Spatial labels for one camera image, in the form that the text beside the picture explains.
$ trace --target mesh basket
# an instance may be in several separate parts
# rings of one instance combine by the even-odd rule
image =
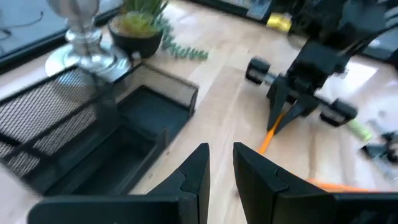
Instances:
[[[110,85],[72,67],[0,102],[0,161],[44,193],[88,154],[68,147],[95,126],[106,135],[118,125]]]
[[[188,81],[141,63],[116,81],[120,112],[145,131],[172,140],[195,111],[198,87]]]
[[[174,102],[188,108],[190,115],[195,110],[198,87],[191,82],[182,80],[169,73],[141,63],[133,71],[116,81],[116,101],[123,104],[138,88],[146,87]]]
[[[126,194],[194,112],[198,87],[140,64],[77,68],[0,102],[0,161],[42,195]]]

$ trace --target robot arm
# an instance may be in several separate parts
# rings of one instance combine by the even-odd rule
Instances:
[[[246,71],[247,80],[257,85],[262,82],[270,85],[268,130],[275,125],[284,103],[292,105],[278,124],[276,134],[295,118],[306,117],[318,107],[322,111],[321,119],[332,126],[338,127],[354,119],[358,114],[354,106],[339,99],[329,103],[314,94],[332,74],[343,73],[353,55],[380,33],[393,28],[386,25],[384,4],[360,0],[296,3],[301,5],[290,7],[295,12],[292,27],[300,26],[310,38],[286,74],[270,74],[270,65],[259,58],[252,59]]]

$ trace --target light wood surface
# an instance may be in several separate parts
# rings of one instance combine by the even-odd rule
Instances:
[[[145,194],[174,171],[202,142],[210,144],[211,194],[208,223],[246,223],[233,175],[232,145],[255,149],[266,135],[267,86],[244,80],[254,56],[284,72],[298,50],[285,35],[244,19],[183,1],[173,1],[166,16],[182,45],[210,52],[205,62],[176,60],[159,50],[147,62],[200,86],[197,112],[174,142],[148,170],[132,194]],[[0,77],[0,98],[45,77],[44,55]],[[396,71],[379,62],[353,58],[345,79],[331,77],[319,94],[346,99],[359,107],[358,119],[377,118],[398,128]],[[265,156],[303,179],[315,178],[379,190],[397,190],[358,149],[363,145],[344,127],[331,128],[314,113],[297,119],[275,136]],[[25,223],[27,211],[40,199],[6,171],[0,172],[0,223]]]

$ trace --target orange wire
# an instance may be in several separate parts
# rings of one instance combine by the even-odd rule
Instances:
[[[377,192],[377,190],[362,189],[358,187],[350,187],[341,184],[324,183],[315,179],[308,179],[307,181],[323,190],[326,190],[327,192]]]
[[[279,115],[274,126],[267,133],[265,140],[262,142],[260,149],[258,150],[259,154],[264,154],[267,151],[269,143],[271,142],[272,137],[274,137],[276,127],[280,123],[283,116],[284,116],[284,114]],[[362,189],[362,188],[350,187],[350,186],[345,186],[345,185],[340,185],[340,184],[324,183],[324,182],[320,182],[315,179],[308,179],[307,181],[310,182],[311,184],[316,185],[317,187],[327,191],[327,192],[376,192],[376,190]]]
[[[276,119],[274,126],[267,133],[265,140],[262,142],[262,144],[260,146],[260,150],[259,150],[260,154],[264,154],[267,151],[268,145],[271,142],[272,137],[274,137],[276,127],[278,127],[278,124],[281,121],[281,119],[283,118],[283,116],[284,116],[283,114],[279,115],[278,119]]]

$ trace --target succulent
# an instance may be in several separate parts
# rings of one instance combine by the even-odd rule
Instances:
[[[169,1],[164,0],[124,0],[122,15],[115,27],[122,35],[151,37],[163,30],[162,49],[168,50],[175,58],[206,60],[208,52],[193,47],[182,47],[174,42],[173,27],[163,17],[163,10]]]
[[[191,60],[206,60],[209,53],[204,50],[197,50],[192,47],[182,47],[174,42],[174,36],[172,35],[173,27],[170,21],[160,14],[155,20],[154,25],[158,29],[163,30],[162,50],[168,50],[171,56],[175,58],[189,58]]]
[[[122,13],[134,11],[157,17],[167,7],[168,3],[169,1],[163,0],[124,0]]]
[[[153,17],[150,14],[127,13],[116,17],[113,27],[119,34],[128,37],[152,37],[159,29],[152,24]]]

